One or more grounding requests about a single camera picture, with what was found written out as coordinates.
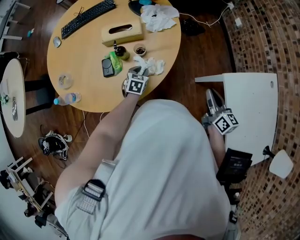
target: keyboard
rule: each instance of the keyboard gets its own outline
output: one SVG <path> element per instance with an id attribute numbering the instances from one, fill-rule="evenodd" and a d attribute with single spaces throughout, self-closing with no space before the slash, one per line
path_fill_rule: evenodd
<path id="1" fill-rule="evenodd" d="M 116 8 L 116 4 L 113 0 L 104 0 L 97 5 L 89 8 L 81 14 L 78 14 L 76 18 L 70 21 L 66 26 L 61 29 L 61 38 L 66 39 L 85 24 L 94 20 L 96 17 L 113 10 Z"/>

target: tissue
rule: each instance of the tissue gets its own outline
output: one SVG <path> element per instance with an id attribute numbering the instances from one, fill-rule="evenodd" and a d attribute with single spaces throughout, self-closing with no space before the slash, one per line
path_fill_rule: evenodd
<path id="1" fill-rule="evenodd" d="M 179 17 L 179 12 L 172 6 L 146 5 L 142 6 L 141 18 L 146 23 L 146 29 L 151 32 L 171 28 L 176 24 L 173 17 Z"/>
<path id="2" fill-rule="evenodd" d="M 136 61 L 136 66 L 141 66 L 141 70 L 138 73 L 139 75 L 143 75 L 144 71 L 148 69 L 149 75 L 159 75 L 163 73 L 165 69 L 165 61 L 158 60 L 156 61 L 154 58 L 149 58 L 148 60 L 144 60 L 140 56 L 134 56 L 133 60 Z"/>

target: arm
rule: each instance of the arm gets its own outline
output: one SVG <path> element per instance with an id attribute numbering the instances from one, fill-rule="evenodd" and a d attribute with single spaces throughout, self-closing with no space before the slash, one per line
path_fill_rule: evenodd
<path id="1" fill-rule="evenodd" d="M 217 167 L 219 168 L 223 162 L 226 153 L 224 138 L 218 132 L 214 125 L 209 125 L 207 130 L 209 133 L 210 146 L 214 154 Z"/>
<path id="2" fill-rule="evenodd" d="M 75 187 L 94 177 L 102 159 L 112 160 L 117 144 L 122 140 L 139 95 L 128 96 L 95 128 L 79 158 L 60 175 L 55 190 L 58 206 Z"/>

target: wooden floor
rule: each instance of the wooden floor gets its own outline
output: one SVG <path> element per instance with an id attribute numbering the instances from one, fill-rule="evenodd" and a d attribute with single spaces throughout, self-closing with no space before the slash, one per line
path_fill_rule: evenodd
<path id="1" fill-rule="evenodd" d="M 65 12 L 54 0 L 22 0 L 32 6 L 30 10 L 18 8 L 14 15 L 21 24 L 12 24 L 10 35 L 22 36 L 22 41 L 6 40 L 3 51 L 16 51 L 30 59 L 27 67 L 26 81 L 36 80 L 47 73 L 47 48 L 53 28 Z M 214 21 L 216 16 L 203 14 L 200 21 Z M 27 38 L 27 32 L 34 28 L 34 33 Z M 181 45 L 171 71 L 164 81 L 145 99 L 164 98 L 182 103 L 199 121 L 207 112 L 205 91 L 215 87 L 223 93 L 221 84 L 195 84 L 195 77 L 232 72 L 227 45 L 219 23 L 211 28 L 204 26 L 206 32 L 194 36 L 181 36 Z M 26 93 L 27 107 L 35 103 L 32 92 Z M 86 126 L 91 133 L 99 122 L 100 113 L 87 113 Z M 38 138 L 49 130 L 57 133 L 71 134 L 73 142 L 69 144 L 66 165 L 75 161 L 88 137 L 83 127 L 83 113 L 71 106 L 53 106 L 26 117 L 25 132 L 20 138 L 14 138 L 8 131 L 7 136 L 16 158 L 32 157 L 31 167 L 53 185 L 63 171 L 64 163 L 52 156 L 44 156 L 38 145 Z"/>

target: water bottle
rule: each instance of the water bottle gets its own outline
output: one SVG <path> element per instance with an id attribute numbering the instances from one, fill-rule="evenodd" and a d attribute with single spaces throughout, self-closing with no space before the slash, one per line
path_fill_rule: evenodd
<path id="1" fill-rule="evenodd" d="M 79 92 L 68 93 L 65 96 L 59 96 L 54 100 L 55 105 L 69 105 L 72 103 L 79 102 L 81 100 L 81 95 Z"/>

